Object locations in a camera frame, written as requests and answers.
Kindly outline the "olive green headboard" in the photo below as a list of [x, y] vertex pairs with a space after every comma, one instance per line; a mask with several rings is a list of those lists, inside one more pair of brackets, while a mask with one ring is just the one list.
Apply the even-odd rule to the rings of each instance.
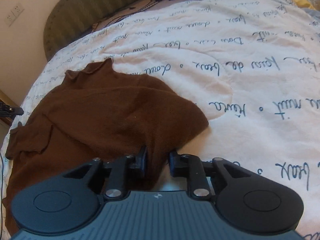
[[47, 60], [79, 39], [105, 16], [138, 0], [60, 0], [47, 18], [43, 47]]

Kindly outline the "white script-print duvet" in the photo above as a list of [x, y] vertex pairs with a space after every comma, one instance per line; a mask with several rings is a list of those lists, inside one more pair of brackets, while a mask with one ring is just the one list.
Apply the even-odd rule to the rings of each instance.
[[182, 152], [224, 157], [294, 189], [298, 232], [319, 239], [319, 20], [291, 0], [179, 0], [58, 51], [25, 98], [25, 123], [67, 70], [111, 58], [196, 103], [209, 127]]

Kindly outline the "white wall socket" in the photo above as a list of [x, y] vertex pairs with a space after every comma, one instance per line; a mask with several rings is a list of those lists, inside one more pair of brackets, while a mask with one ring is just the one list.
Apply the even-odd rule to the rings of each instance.
[[17, 3], [5, 16], [4, 22], [6, 25], [11, 26], [23, 11], [23, 5], [21, 3]]

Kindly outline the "brown knit sweater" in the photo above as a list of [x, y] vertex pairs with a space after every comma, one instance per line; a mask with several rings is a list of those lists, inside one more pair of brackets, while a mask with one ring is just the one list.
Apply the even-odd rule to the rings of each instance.
[[207, 127], [199, 107], [155, 77], [115, 72], [111, 59], [68, 70], [26, 124], [10, 131], [5, 156], [13, 167], [3, 201], [8, 233], [18, 231], [11, 202], [22, 189], [93, 158], [114, 161], [142, 147], [148, 151], [143, 188], [150, 189], [168, 153]]

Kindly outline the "yellow cloth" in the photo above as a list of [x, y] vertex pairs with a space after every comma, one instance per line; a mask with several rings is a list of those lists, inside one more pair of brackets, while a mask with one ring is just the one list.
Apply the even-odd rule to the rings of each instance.
[[307, 8], [307, 9], [316, 10], [316, 8], [307, 0], [293, 0], [293, 2], [299, 8]]

